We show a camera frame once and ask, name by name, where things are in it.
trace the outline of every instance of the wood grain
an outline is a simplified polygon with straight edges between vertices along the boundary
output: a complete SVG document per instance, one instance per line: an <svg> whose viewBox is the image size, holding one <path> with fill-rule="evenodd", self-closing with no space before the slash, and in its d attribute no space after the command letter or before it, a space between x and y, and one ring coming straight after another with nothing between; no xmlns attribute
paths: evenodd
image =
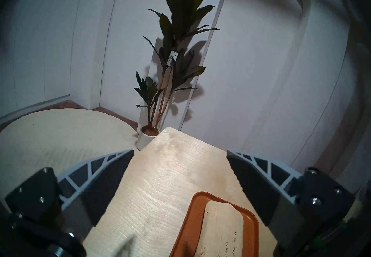
<svg viewBox="0 0 371 257"><path fill-rule="evenodd" d="M131 160L106 213L84 241L88 256L115 256L128 243L130 256L169 256L199 191L257 216L225 151L166 128ZM277 242L258 221L260 256L272 256Z"/></svg>

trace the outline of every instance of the paper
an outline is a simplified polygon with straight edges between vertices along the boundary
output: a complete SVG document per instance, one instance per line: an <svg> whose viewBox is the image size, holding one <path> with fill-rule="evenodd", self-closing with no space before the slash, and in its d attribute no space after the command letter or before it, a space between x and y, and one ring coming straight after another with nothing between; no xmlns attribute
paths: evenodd
<svg viewBox="0 0 371 257"><path fill-rule="evenodd" d="M167 66L171 66L171 58L174 58L174 60L177 60L178 53L175 51L171 51L169 59L167 60Z"/></svg>
<svg viewBox="0 0 371 257"><path fill-rule="evenodd" d="M206 204L195 257L241 257L243 217L229 203Z"/></svg>

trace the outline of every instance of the potted plant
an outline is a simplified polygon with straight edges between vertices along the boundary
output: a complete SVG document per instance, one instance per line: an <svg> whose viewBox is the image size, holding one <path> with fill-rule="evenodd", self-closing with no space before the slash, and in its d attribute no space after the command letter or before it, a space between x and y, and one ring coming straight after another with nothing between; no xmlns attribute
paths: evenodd
<svg viewBox="0 0 371 257"><path fill-rule="evenodd" d="M162 116L165 113L166 107L172 97L172 94L178 90L197 89L192 87L180 87L188 79L202 74L205 71L203 66L191 67L194 57L194 51L186 53L184 41L186 38L196 34L219 30L218 28L205 28L209 25L194 28L194 24L208 14L214 5L206 5L199 7L203 0L166 0L171 12L171 22L165 14L160 14L153 9L150 9L160 18L160 28L163 34L162 47L157 51L152 42L144 37L152 46L157 56L160 59L162 66L162 75L160 84L157 88L157 83L150 77L140 79L137 72L137 82L139 88L135 90L143 98L146 105L136 105L137 107L146 107L148 109L148 125L143 126L139 132L137 140L137 148L142 150L153 138L160 132L158 125L161 122ZM161 96L161 102L157 108L158 101Z"/></svg>

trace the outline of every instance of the plant label tag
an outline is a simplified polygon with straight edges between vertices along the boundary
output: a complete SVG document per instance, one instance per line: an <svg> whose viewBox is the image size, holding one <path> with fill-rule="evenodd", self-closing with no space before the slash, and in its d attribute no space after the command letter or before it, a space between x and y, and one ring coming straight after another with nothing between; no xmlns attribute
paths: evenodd
<svg viewBox="0 0 371 257"><path fill-rule="evenodd" d="M171 66L171 58L174 58L174 60L177 60L178 53L175 51L171 51L169 59L167 60L167 66Z"/></svg>

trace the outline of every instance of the beige rug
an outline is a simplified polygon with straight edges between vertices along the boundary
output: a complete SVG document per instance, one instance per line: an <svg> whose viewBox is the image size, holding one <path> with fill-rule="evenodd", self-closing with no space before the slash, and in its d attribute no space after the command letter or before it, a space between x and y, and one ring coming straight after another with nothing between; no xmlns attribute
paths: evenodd
<svg viewBox="0 0 371 257"><path fill-rule="evenodd" d="M86 159L138 152L136 140L131 126L97 111L52 109L21 117L0 133L0 197L43 167L57 176Z"/></svg>

